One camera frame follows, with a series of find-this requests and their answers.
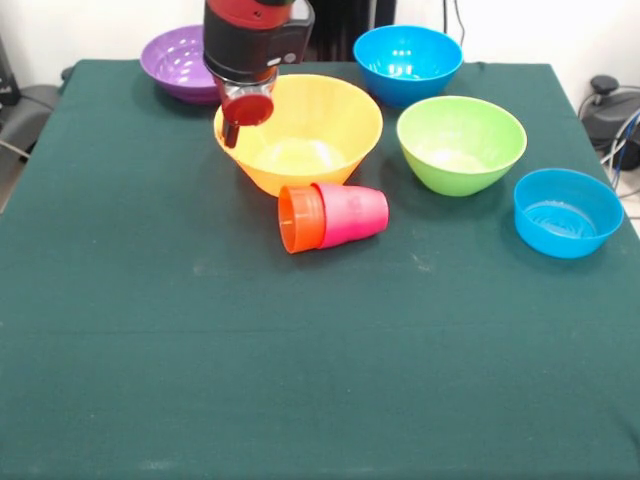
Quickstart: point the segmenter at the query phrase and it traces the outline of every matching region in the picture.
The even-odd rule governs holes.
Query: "orange cup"
[[[278,221],[288,253],[319,248],[326,220],[322,195],[316,187],[282,187],[278,197]]]

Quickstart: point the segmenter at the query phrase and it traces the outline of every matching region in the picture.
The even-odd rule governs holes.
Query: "white wall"
[[[449,33],[459,39],[453,1],[449,4]],[[640,85],[640,0],[458,0],[458,5],[468,61],[550,63],[576,108],[596,74]],[[396,23],[441,30],[442,1],[399,0]]]
[[[396,22],[441,29],[441,3],[399,0]],[[574,105],[597,73],[640,85],[640,0],[459,5],[469,61],[551,63]],[[202,12],[203,0],[0,0],[0,32],[21,85],[58,83],[80,58],[137,58],[150,38],[201,22]],[[453,8],[449,24],[457,36]]]

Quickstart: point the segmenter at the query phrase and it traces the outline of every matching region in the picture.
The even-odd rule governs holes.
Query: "pink cup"
[[[384,193],[366,187],[314,184],[322,195],[326,230],[319,248],[371,237],[389,225]]]

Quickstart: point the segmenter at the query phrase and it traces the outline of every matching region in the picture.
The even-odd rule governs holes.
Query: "green bowl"
[[[472,195],[506,174],[527,148],[520,122],[493,103],[471,97],[422,100],[398,119],[411,170],[434,192]]]

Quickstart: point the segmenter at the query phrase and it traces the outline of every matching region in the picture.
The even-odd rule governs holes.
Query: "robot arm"
[[[314,20],[308,0],[206,0],[204,62],[220,92],[227,147],[240,127],[271,116],[278,66],[302,61]]]

